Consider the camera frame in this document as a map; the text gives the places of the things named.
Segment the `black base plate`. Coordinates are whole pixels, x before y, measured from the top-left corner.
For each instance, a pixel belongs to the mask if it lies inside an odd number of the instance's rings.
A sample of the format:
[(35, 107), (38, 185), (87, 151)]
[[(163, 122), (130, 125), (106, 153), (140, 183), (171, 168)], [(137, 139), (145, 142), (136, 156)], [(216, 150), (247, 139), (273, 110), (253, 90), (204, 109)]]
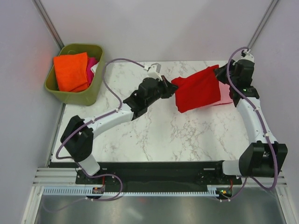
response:
[(207, 181), (240, 184), (241, 180), (222, 172), (221, 161), (187, 162), (102, 162), (98, 175), (106, 177), (90, 178), (79, 171), (76, 184), (104, 184), (108, 190), (136, 191), (191, 191), (206, 190)]

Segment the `aluminium frame post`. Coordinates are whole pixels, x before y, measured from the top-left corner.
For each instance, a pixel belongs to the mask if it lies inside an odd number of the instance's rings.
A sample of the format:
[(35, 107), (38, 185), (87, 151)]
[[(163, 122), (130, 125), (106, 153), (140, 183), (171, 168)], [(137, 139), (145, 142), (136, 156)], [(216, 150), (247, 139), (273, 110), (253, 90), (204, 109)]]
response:
[(56, 42), (57, 46), (62, 49), (64, 47), (64, 43), (57, 32), (57, 29), (55, 28), (46, 8), (44, 7), (41, 0), (32, 0), (33, 4), (35, 5), (38, 13), (40, 14), (43, 22), (45, 23), (47, 29), (49, 30), (50, 34), (52, 35), (54, 41)]
[(247, 47), (249, 49), (252, 49), (255, 45), (255, 43), (257, 42), (260, 34), (262, 33), (263, 29), (265, 28), (267, 22), (270, 20), (274, 10), (276, 9), (276, 7), (278, 6), (280, 0), (271, 0), (270, 4), (268, 5), (266, 11), (264, 12), (257, 28), (255, 29)]

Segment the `folded pink t-shirt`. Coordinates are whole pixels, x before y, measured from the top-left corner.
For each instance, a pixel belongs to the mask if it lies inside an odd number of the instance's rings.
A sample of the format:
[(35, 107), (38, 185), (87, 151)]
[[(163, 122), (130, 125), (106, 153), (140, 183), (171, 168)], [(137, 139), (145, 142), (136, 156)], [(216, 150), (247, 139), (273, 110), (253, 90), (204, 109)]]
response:
[(222, 82), (219, 82), (219, 89), (221, 98), (219, 101), (212, 103), (211, 106), (217, 106), (217, 105), (226, 105), (233, 103), (233, 100), (230, 98), (230, 86), (228, 84), (223, 84)]

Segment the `orange t-shirt in bin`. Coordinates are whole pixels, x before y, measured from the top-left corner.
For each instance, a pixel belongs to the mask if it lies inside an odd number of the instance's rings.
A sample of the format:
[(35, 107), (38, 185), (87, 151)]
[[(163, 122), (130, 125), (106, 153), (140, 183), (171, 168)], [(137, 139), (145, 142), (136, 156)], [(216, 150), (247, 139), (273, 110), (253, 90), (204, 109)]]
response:
[(81, 92), (89, 87), (86, 75), (88, 55), (60, 55), (53, 58), (58, 89), (65, 92)]

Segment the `red t-shirt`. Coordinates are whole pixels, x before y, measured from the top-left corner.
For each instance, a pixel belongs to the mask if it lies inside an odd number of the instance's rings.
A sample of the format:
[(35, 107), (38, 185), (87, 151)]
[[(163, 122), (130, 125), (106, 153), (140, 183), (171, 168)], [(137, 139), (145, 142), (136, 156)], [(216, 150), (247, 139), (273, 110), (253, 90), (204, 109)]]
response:
[(210, 66), (189, 77), (177, 77), (171, 81), (178, 87), (175, 103), (180, 113), (220, 101), (219, 81), (214, 72), (218, 68), (219, 65)]

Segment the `white garment in bin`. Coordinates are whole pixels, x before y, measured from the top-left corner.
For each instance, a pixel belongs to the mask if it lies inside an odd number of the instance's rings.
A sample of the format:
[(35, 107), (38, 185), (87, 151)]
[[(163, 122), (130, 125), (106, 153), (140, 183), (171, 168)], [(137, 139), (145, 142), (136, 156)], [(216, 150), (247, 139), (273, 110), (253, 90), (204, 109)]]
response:
[(96, 70), (97, 70), (97, 67), (98, 67), (98, 63), (95, 64), (94, 66), (91, 67), (91, 72), (95, 75), (96, 74)]

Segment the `aluminium rail front crossbar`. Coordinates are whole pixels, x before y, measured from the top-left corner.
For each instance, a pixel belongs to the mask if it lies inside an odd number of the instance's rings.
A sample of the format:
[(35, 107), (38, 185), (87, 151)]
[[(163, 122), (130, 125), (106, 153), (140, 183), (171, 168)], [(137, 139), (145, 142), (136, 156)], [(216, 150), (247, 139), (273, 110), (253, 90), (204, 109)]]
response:
[[(43, 186), (73, 186), (75, 185), (75, 180), (77, 179), (77, 174), (75, 168), (38, 168), (34, 178), (34, 185), (43, 185)], [(240, 184), (234, 183), (233, 186), (241, 186), (245, 178), (239, 178), (237, 181), (241, 180)], [(257, 180), (264, 185), (265, 187), (270, 187), (272, 185), (272, 179), (270, 178), (257, 178)], [(204, 186), (217, 186), (217, 187), (227, 187), (229, 182), (215, 183), (212, 181), (207, 181), (207, 183), (202, 182)], [(259, 187), (259, 185), (248, 178), (246, 187)], [(278, 182), (276, 187), (287, 187), (285, 177), (281, 172), (278, 175)]]

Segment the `magenta t-shirt in bin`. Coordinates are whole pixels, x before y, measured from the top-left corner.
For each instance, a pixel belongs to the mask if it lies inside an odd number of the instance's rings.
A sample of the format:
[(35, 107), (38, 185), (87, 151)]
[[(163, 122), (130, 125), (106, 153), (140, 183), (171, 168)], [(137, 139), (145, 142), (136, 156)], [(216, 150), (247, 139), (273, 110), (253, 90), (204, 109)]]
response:
[(86, 75), (87, 75), (87, 81), (90, 85), (92, 83), (96, 68), (93, 68), (95, 65), (98, 64), (98, 60), (95, 57), (90, 57), (87, 60), (87, 67), (86, 67)]

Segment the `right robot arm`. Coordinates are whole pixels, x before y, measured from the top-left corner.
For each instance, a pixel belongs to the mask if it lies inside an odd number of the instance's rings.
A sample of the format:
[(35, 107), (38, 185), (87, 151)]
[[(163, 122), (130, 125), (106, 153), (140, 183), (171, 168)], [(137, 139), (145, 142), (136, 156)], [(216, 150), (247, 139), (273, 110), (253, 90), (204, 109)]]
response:
[(249, 146), (238, 160), (224, 161), (214, 171), (218, 183), (226, 183), (231, 175), (243, 177), (275, 177), (288, 153), (286, 144), (278, 143), (261, 110), (260, 96), (252, 86), (252, 59), (232, 60), (215, 69), (216, 78), (229, 85), (229, 96), (240, 113), (247, 131)]

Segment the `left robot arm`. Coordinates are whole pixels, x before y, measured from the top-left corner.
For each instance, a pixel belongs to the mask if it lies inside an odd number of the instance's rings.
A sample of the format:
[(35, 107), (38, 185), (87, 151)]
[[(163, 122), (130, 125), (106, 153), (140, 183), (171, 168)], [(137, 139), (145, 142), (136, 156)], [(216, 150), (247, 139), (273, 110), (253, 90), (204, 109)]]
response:
[(116, 109), (92, 118), (82, 119), (78, 115), (72, 117), (60, 139), (61, 146), (56, 158), (59, 159), (59, 152), (64, 147), (85, 171), (86, 178), (91, 183), (99, 183), (103, 173), (92, 155), (93, 140), (117, 125), (144, 115), (150, 105), (159, 99), (170, 98), (177, 89), (178, 86), (169, 82), (165, 76), (162, 79), (147, 77)]

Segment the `right aluminium frame post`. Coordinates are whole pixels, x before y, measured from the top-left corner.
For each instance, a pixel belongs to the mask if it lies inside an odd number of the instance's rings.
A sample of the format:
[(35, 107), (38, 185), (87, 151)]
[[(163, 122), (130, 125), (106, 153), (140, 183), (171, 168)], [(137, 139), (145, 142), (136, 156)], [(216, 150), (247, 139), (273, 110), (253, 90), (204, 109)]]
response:
[(263, 29), (265, 28), (267, 22), (270, 20), (274, 10), (276, 9), (276, 7), (278, 6), (280, 0), (271, 0), (270, 4), (268, 5), (266, 11), (264, 12), (257, 28), (255, 29), (247, 47), (249, 49), (252, 49), (255, 45), (255, 43), (257, 42), (260, 34), (262, 33)]

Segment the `left aluminium frame post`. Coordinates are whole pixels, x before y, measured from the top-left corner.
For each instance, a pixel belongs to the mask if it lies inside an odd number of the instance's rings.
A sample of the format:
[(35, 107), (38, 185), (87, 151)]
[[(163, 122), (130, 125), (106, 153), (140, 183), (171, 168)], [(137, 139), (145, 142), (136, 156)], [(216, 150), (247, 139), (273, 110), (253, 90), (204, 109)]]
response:
[(40, 14), (43, 22), (45, 23), (47, 29), (49, 30), (50, 34), (52, 35), (54, 41), (56, 42), (57, 46), (62, 49), (64, 47), (64, 43), (57, 32), (57, 29), (55, 28), (46, 8), (44, 7), (41, 0), (32, 0), (33, 4), (35, 5), (38, 13)]

